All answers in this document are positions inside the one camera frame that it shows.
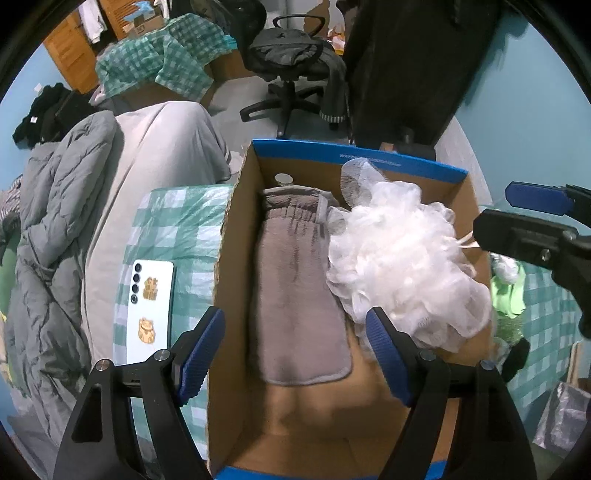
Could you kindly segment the green checkered cloth pile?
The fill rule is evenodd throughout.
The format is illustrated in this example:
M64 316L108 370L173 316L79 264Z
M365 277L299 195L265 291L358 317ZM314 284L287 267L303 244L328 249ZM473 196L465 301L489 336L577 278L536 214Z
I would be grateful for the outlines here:
M198 102L213 83L205 67L236 49L221 27L189 13L116 43L97 59L95 71L108 98L153 83Z

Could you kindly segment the grey-brown towel mitt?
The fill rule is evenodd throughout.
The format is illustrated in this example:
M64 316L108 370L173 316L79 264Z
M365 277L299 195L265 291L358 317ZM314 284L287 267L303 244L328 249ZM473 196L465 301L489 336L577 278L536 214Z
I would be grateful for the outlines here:
M308 386L352 371L345 312L327 284L327 220L338 204L329 191L297 185L260 198L249 328L252 362L266 383Z

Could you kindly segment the grey quilted duvet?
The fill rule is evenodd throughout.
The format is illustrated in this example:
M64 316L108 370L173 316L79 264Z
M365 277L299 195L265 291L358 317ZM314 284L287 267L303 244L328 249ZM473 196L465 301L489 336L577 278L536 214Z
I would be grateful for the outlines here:
M4 334L13 385L59 443L91 368L82 330L87 246L118 125L109 111L77 123L59 142L34 148L20 195L15 285Z

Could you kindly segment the black cylinder device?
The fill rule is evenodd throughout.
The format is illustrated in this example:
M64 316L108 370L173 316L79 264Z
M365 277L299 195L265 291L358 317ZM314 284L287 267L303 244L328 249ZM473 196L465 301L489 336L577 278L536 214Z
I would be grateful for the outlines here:
M436 151L431 145L417 143L415 133L411 128L402 126L393 142L394 151L401 155L436 161Z

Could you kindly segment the white smartphone with stickers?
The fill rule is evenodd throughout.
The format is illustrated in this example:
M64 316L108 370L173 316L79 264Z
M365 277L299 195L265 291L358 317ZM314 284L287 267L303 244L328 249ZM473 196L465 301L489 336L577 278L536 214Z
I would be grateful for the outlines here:
M174 276L170 261L134 261L127 295L126 364L143 362L168 347Z

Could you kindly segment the black sock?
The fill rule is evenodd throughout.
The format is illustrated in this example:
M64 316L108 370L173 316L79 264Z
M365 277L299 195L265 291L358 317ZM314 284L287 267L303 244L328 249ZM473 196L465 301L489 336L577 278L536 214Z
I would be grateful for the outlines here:
M501 367L501 377L505 383L509 383L524 368L530 348L530 342L526 338L521 338L509 349L509 353Z

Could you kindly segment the beige bed sheet mattress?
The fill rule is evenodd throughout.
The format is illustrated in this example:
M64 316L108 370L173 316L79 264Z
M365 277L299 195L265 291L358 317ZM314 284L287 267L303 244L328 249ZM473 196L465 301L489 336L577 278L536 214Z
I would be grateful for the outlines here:
M82 328L92 362L112 356L119 274L142 198L158 188L215 184L230 176L228 146L198 103L167 101L117 115L115 122L104 185L80 235L87 247Z

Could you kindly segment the black office chair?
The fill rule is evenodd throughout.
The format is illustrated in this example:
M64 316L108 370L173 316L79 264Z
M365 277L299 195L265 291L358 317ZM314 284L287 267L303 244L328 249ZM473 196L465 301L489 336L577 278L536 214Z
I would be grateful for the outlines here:
M270 99L259 101L239 111L242 121L252 120L254 113L280 110L280 127L276 137L287 137L287 125L294 110L317 114L332 131L346 122L346 65L332 44L318 34L327 25L321 15L303 14L301 18L318 23L310 32L283 28L273 19L273 27L262 29L243 39L243 64L269 84Z

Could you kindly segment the white mesh bath pouf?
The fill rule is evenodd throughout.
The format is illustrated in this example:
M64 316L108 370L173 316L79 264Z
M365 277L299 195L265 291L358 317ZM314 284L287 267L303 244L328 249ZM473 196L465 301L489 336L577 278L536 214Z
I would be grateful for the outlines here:
M421 348L457 353L491 319L487 286L456 237L455 214L390 181L368 159L342 165L345 207L332 207L327 283L370 352L366 315L381 307Z

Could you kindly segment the wooden louvre wardrobe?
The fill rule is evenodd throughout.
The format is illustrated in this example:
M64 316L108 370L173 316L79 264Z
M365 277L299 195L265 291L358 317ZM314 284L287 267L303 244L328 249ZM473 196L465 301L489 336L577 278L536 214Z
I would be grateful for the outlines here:
M83 1L45 38L45 48L72 90L87 93L98 86L97 57L125 38L124 18L136 9L134 1Z

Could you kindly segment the green checkered tablecloth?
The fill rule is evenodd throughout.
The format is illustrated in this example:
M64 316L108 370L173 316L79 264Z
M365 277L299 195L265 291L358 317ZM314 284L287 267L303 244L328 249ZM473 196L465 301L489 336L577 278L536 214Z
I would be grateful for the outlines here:
M213 304L214 267L232 187L228 184L160 188L140 201L124 249L115 295L112 358L131 361L127 327L132 264L141 259L174 265L168 342L193 329Z

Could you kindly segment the lime green microfibre cloth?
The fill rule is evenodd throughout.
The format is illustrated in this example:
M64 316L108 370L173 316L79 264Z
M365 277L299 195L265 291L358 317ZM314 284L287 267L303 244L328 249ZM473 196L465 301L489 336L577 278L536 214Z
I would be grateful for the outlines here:
M514 319L525 311L525 280L526 273L521 264L518 265L514 283L505 283L498 275L492 277L492 306L501 316Z

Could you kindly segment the white blue plastic bag bundle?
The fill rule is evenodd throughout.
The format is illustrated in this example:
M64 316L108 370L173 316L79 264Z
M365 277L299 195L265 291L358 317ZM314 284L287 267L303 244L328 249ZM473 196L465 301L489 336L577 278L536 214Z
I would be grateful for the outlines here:
M501 283L511 285L518 281L520 264L517 260L497 253L491 253L490 257L494 275Z

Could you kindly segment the silver plastic bag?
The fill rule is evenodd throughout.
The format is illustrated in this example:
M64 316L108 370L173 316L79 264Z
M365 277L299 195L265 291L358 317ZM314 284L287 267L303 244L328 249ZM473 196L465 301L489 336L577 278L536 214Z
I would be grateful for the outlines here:
M589 407L588 392L559 382L544 408L533 443L566 458L586 426Z

